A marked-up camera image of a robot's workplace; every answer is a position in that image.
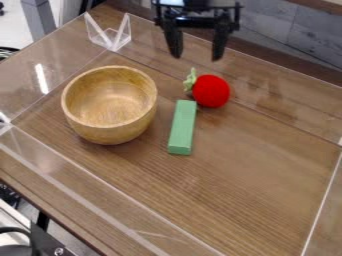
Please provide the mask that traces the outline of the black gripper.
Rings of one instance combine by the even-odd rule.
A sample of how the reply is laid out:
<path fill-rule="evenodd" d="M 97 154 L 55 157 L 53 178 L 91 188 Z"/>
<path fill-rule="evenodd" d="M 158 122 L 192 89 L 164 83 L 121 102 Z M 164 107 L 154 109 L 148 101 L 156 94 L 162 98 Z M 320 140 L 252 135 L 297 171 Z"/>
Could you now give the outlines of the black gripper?
<path fill-rule="evenodd" d="M 184 28 L 214 29 L 213 60 L 225 54 L 229 34 L 240 29 L 242 9 L 240 0 L 152 0 L 156 24 L 165 31 L 172 55 L 182 57 Z"/>

